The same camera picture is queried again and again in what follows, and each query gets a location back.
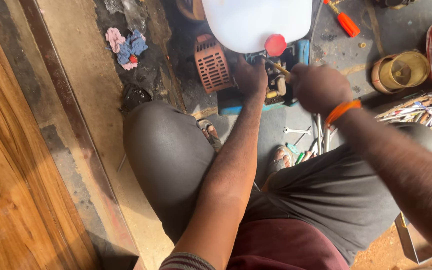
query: spanner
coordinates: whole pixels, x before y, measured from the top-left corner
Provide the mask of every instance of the spanner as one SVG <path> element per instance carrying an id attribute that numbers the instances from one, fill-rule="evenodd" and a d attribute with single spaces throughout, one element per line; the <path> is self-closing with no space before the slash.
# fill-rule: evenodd
<path id="1" fill-rule="evenodd" d="M 302 130 L 302 129 L 291 129 L 291 128 L 289 128 L 289 127 L 285 127 L 284 128 L 284 133 L 290 133 L 290 132 L 295 132 L 295 133 L 306 133 L 306 134 L 308 134 L 308 135 L 311 135 L 312 134 L 312 132 L 311 132 L 311 130 Z"/>

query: wood grain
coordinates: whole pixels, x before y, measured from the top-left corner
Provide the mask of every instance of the wood grain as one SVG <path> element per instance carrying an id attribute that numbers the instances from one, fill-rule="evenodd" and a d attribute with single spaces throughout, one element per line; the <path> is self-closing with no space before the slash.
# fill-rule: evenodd
<path id="1" fill-rule="evenodd" d="M 98 269 L 75 206 L 0 46 L 0 269 Z"/>

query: leg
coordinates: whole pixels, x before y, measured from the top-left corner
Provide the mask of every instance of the leg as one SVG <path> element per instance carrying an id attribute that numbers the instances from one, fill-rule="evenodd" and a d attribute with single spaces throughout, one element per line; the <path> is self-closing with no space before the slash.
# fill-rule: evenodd
<path id="1" fill-rule="evenodd" d="M 432 152 L 432 131 L 419 124 L 397 127 Z M 250 199 L 245 222 L 256 220 L 253 205 L 266 205 L 266 218 L 303 220 L 318 228 L 351 265 L 354 256 L 387 230 L 399 213 L 387 187 L 348 145 L 282 169 L 269 193 Z"/>
<path id="2" fill-rule="evenodd" d="M 124 121 L 123 140 L 144 195 L 176 243 L 193 213 L 215 151 L 193 116 L 162 101 L 135 108 Z"/>

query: orange engine cover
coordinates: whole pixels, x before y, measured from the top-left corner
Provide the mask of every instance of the orange engine cover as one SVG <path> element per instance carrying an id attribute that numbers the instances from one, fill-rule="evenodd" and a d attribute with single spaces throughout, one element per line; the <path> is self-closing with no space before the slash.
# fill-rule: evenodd
<path id="1" fill-rule="evenodd" d="M 202 34 L 196 38 L 194 60 L 206 93 L 234 85 L 223 48 L 214 36 Z"/>

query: toe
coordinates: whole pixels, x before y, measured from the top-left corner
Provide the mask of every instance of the toe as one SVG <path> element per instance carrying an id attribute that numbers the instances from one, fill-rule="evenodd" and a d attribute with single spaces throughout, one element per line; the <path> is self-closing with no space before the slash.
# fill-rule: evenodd
<path id="1" fill-rule="evenodd" d="M 201 131 L 204 134 L 204 136 L 206 137 L 206 139 L 209 138 L 209 134 L 208 134 L 208 131 L 206 129 L 203 128 L 203 129 L 201 129 Z"/>
<path id="2" fill-rule="evenodd" d="M 208 126 L 208 132 L 214 137 L 219 138 L 218 133 L 216 132 L 216 128 L 214 126 Z"/>
<path id="3" fill-rule="evenodd" d="M 279 161 L 280 159 L 283 158 L 283 156 L 284 156 L 284 151 L 283 150 L 279 150 L 274 155 L 274 160 Z"/>
<path id="4" fill-rule="evenodd" d="M 289 158 L 289 156 L 284 156 L 283 157 L 283 161 L 284 161 L 284 165 L 286 166 L 286 168 L 288 168 L 290 166 L 290 158 Z"/>

